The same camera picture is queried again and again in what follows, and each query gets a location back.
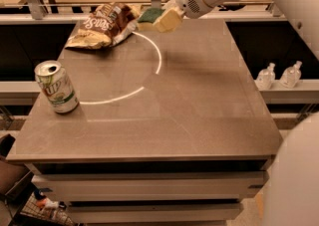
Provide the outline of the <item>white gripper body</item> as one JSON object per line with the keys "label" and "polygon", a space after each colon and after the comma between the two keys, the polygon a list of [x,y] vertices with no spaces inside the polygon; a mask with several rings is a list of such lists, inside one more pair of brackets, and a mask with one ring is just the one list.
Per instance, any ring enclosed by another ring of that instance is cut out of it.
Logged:
{"label": "white gripper body", "polygon": [[175,0],[175,3],[190,19],[197,19],[212,10],[203,0]]}

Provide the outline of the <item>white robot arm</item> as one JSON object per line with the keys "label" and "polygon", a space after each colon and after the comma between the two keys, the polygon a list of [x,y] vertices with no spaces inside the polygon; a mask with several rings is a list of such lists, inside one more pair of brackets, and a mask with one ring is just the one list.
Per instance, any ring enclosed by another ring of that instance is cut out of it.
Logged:
{"label": "white robot arm", "polygon": [[[237,0],[169,0],[181,16],[198,18]],[[319,59],[319,0],[272,0]],[[280,144],[264,190],[262,226],[319,226],[319,113],[299,122]]]}

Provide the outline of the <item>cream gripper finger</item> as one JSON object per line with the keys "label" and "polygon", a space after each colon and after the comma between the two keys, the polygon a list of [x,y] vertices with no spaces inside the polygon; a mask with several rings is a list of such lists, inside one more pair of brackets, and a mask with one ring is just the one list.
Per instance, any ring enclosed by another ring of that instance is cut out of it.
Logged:
{"label": "cream gripper finger", "polygon": [[175,0],[169,0],[167,3],[163,5],[162,8],[166,10],[174,6],[175,6]]}
{"label": "cream gripper finger", "polygon": [[176,29],[183,19],[184,12],[179,7],[166,9],[153,23],[159,32],[170,32]]}

